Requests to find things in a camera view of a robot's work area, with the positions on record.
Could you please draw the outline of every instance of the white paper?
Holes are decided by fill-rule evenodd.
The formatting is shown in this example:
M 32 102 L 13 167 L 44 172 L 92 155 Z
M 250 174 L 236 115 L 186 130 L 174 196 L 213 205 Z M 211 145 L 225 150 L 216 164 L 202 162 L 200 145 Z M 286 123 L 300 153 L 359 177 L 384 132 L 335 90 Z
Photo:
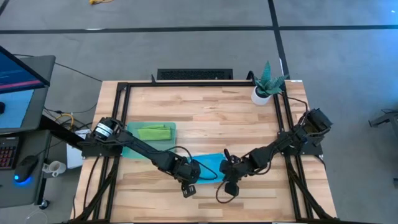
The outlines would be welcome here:
M 90 129 L 79 130 L 75 132 L 77 135 L 86 139 L 86 134 L 90 133 Z M 68 169 L 73 169 L 83 165 L 83 158 L 81 157 L 81 150 L 67 144 L 67 166 Z

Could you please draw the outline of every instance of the succulent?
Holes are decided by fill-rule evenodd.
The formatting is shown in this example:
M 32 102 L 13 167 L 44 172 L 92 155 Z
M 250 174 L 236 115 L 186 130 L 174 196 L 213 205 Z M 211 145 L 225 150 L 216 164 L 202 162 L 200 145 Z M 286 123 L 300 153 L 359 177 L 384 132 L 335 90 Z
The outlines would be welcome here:
M 256 83 L 257 86 L 257 92 L 268 96 L 280 93 L 282 91 L 280 89 L 280 86 L 281 84 L 283 84 L 283 82 L 287 77 L 289 77 L 289 75 L 284 75 L 277 78 L 271 78 L 271 66 L 269 65 L 269 62 L 267 62 L 266 67 L 262 72 L 261 79 L 254 77 L 254 82 Z

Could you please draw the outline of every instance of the potted plant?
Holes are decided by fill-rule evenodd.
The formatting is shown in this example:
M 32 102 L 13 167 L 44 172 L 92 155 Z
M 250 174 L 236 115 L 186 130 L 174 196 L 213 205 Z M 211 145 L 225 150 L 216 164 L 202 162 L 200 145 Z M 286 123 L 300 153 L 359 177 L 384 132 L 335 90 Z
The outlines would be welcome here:
M 288 76 L 289 75 L 284 75 L 277 78 L 271 78 L 271 66 L 269 65 L 269 62 L 267 62 L 261 79 L 259 80 L 257 77 L 254 77 L 256 87 L 254 87 L 253 93 L 251 94 L 251 100 L 253 103 L 257 105 L 266 104 L 271 95 L 278 94 L 282 91 L 280 86 Z

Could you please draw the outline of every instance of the keyboard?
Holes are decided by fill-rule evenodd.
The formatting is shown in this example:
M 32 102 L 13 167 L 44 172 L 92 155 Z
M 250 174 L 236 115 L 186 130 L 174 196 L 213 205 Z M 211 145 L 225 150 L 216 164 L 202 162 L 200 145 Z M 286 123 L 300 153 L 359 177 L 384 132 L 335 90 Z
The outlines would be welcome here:
M 19 137 L 0 138 L 0 170 L 14 169 L 17 163 Z
M 158 80 L 232 80 L 232 69 L 158 69 Z

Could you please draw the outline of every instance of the white mug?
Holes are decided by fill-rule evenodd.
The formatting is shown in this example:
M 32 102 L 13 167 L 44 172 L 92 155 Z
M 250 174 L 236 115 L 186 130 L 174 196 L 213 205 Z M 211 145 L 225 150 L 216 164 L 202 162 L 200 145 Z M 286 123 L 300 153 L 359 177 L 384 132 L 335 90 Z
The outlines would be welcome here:
M 50 165 L 44 164 L 43 166 L 43 171 L 48 174 L 52 173 L 53 177 L 58 177 L 58 175 L 64 173 L 66 169 L 67 165 L 59 161 L 53 161 Z

